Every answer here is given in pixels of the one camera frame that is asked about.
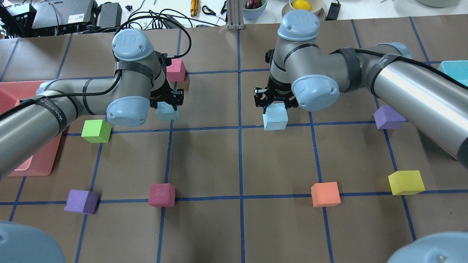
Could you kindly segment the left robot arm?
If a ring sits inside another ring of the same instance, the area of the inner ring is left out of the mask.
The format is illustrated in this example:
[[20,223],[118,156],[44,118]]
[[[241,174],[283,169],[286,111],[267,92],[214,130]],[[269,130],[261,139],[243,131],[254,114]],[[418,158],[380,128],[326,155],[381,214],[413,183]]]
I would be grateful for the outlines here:
[[139,29],[119,29],[112,40],[111,79],[56,79],[42,83],[35,96],[1,114],[1,178],[4,179],[82,115],[105,115],[117,126],[139,127],[150,108],[166,105],[160,119],[176,119],[184,90],[166,77],[170,58],[156,52]]

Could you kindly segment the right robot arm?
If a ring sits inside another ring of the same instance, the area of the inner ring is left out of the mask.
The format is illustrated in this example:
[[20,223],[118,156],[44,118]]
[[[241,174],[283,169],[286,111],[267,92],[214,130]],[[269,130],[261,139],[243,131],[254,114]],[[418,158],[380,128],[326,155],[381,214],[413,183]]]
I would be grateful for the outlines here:
[[467,262],[467,87],[401,43],[325,55],[316,16],[297,14],[251,37],[269,67],[256,103],[309,111],[329,261]]

